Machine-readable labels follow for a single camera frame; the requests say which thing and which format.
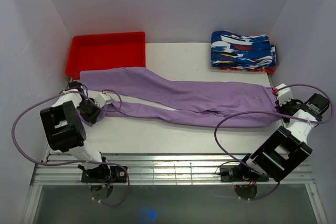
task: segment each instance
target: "gray wall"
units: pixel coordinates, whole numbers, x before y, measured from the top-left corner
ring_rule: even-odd
[[[269,33],[286,0],[52,0],[72,36],[143,30],[148,42]]]
[[[336,101],[336,0],[288,0],[270,37],[278,49],[279,67],[274,84],[310,83],[328,92]],[[295,89],[308,98],[309,89]],[[329,223],[336,223],[336,123],[319,125],[308,144],[317,188]]]
[[[0,223],[19,223],[34,165],[14,147],[11,128],[27,107],[66,84],[70,36],[51,0],[0,0]],[[24,150],[41,159],[46,139],[39,108],[19,123]]]

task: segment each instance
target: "table surface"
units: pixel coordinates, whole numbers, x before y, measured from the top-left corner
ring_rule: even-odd
[[[153,43],[146,45],[146,67],[169,80],[239,81],[270,87],[266,73],[220,71],[210,66],[208,43]],[[97,92],[89,91],[95,97]],[[124,101],[160,104],[123,96]],[[281,125],[257,129],[221,129],[218,138],[229,152],[244,154],[256,149]],[[167,123],[154,119],[104,118],[85,125],[87,141],[104,153],[221,154],[214,129]]]

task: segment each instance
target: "red container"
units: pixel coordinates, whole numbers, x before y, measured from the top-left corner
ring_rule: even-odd
[[[76,36],[65,73],[79,80],[79,73],[84,70],[145,67],[145,42],[143,31]]]

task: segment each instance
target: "stack of folded clothes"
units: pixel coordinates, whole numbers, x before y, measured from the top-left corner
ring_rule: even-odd
[[[275,46],[267,35],[244,36],[229,31],[215,31],[211,36],[211,65],[228,70],[273,73]]]

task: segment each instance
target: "purple cloth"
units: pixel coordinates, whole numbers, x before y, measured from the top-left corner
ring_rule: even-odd
[[[115,68],[82,71],[80,82],[89,90],[111,89],[128,95],[158,102],[176,111],[150,105],[123,102],[120,112],[101,112],[104,116],[132,116],[156,118],[171,123],[215,127],[226,115],[243,111],[276,112],[276,97],[271,88],[242,82],[169,81],[147,68]],[[108,109],[117,108],[114,101]],[[222,124],[222,127],[263,127],[280,119],[266,114],[240,115]]]

